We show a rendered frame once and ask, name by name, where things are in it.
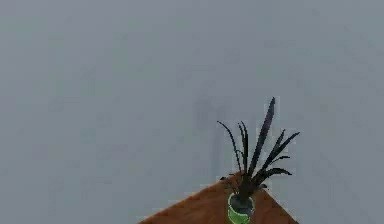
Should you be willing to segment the brown wooden table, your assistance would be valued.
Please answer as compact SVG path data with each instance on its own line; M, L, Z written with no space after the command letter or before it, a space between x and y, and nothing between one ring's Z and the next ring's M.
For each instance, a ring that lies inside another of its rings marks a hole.
M138 224L232 224L227 199L241 174L231 174L199 192L140 221ZM250 224L299 224L265 190L252 195L255 212Z

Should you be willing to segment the dark plant in green pot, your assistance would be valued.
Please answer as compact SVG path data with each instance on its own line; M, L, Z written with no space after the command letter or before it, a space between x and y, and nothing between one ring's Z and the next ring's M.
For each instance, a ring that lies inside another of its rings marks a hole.
M255 200L252 198L252 195L267 187L264 183L266 179L274 175L290 175L290 172L286 169L279 167L271 168L271 165L276 161L285 159L285 156L280 156L280 153L296 136L299 135L299 132L296 132L285 139L285 131L282 131L264 164L258 171L256 171L256 166L275 114L275 104L276 99L272 98L258 135L251 162L248 162L249 135L245 123L241 121L238 124L243 148L243 150L238 150L231 130L224 123L219 121L219 124L226 130L231 140L240 174L240 181L237 182L237 186L234 187L233 185L230 185L232 193L227 199L227 216L231 224L250 224L251 217L254 215L256 209Z

